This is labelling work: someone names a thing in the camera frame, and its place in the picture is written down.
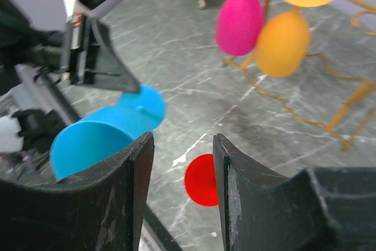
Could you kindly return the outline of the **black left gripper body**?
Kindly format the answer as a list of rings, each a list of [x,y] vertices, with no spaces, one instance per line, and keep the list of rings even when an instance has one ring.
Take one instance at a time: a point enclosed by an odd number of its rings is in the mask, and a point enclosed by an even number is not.
[[[94,83],[94,36],[90,17],[74,15],[66,23],[61,53],[61,71],[73,85]]]

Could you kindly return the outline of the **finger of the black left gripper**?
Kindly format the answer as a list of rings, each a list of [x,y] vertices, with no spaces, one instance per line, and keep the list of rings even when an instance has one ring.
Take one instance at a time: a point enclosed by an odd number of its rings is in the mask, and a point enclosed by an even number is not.
[[[88,22],[85,84],[125,93],[140,92],[140,82],[113,49],[109,28],[95,18]]]

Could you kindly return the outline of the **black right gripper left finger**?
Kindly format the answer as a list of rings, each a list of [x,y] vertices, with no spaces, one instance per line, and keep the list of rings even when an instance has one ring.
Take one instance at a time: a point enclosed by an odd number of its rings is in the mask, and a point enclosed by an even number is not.
[[[1,180],[1,249],[138,250],[154,152],[148,132],[54,184]]]

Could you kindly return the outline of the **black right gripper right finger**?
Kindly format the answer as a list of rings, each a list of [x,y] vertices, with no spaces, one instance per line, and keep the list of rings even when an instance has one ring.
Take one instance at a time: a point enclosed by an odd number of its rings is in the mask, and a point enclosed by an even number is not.
[[[375,169],[315,167],[292,178],[213,138],[225,250],[374,250]]]

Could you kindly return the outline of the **blue wine glass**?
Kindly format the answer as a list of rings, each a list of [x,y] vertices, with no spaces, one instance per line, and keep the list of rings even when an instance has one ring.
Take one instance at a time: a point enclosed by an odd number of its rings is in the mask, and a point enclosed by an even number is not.
[[[54,176],[61,180],[121,151],[153,132],[165,116],[165,100],[155,88],[141,85],[138,93],[122,93],[117,104],[91,113],[56,136],[50,151]]]

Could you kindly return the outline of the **red wine glass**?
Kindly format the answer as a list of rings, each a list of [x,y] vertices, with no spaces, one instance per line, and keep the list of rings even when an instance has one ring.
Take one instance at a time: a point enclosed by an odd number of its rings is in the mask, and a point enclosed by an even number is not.
[[[198,205],[214,207],[219,204],[212,153],[190,162],[184,174],[184,187],[189,198]]]

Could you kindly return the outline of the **orange wine glass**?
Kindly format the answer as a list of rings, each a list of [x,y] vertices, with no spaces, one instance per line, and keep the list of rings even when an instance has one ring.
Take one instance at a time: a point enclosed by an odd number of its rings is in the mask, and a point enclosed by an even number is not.
[[[310,26],[301,8],[326,5],[333,0],[284,0],[293,7],[267,22],[262,29],[254,60],[258,68],[273,77],[293,74],[310,45]]]

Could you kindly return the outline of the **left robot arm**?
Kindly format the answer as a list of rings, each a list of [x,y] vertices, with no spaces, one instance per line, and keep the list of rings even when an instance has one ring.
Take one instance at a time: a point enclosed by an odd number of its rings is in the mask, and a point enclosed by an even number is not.
[[[140,83],[112,48],[109,28],[96,18],[75,15],[64,32],[33,29],[10,1],[1,0],[1,65],[39,68],[37,77],[68,73],[73,85],[139,93]]]

